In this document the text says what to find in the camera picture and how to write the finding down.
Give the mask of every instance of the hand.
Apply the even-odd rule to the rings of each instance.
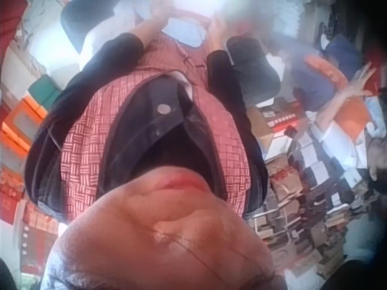
[[[151,12],[154,18],[168,21],[175,12],[174,0],[153,0]]]
[[[365,85],[372,75],[376,72],[376,69],[370,69],[371,64],[367,64],[360,69],[349,85],[343,89],[339,94],[344,98],[351,97],[370,97],[372,96],[371,91],[364,90]]]
[[[223,43],[227,34],[227,24],[223,18],[216,15],[207,31],[211,51],[223,50]]]

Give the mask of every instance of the red patterned vest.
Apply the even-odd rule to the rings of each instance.
[[[71,222],[96,200],[99,167],[111,125],[121,105],[147,82],[162,74],[180,72],[189,94],[210,126],[226,181],[227,203],[242,215],[250,171],[234,120],[207,87],[204,48],[183,47],[160,35],[147,48],[136,69],[101,88],[73,124],[63,144],[60,171],[66,184],[67,221]]]

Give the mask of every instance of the orange vest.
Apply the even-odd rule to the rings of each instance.
[[[348,86],[349,82],[345,75],[325,59],[318,56],[308,56],[305,61],[329,77],[338,90]],[[353,97],[343,104],[334,121],[355,142],[365,126],[371,122],[371,116],[362,98]]]
[[[101,88],[73,124],[63,144],[60,172],[66,183],[67,219],[71,221],[96,199],[99,167],[110,127],[123,102],[144,82],[179,71],[192,85],[193,101],[207,119],[221,162],[227,203],[240,215],[251,187],[247,156],[231,114],[207,91],[204,48],[192,49],[160,35],[136,69]]]

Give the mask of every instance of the button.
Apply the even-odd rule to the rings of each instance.
[[[171,107],[166,104],[158,105],[157,112],[161,115],[169,114],[171,112]]]

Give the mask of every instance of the mouth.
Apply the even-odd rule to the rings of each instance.
[[[199,174],[188,169],[173,169],[167,178],[159,181],[157,190],[166,189],[197,189],[201,192],[211,192],[207,182]]]

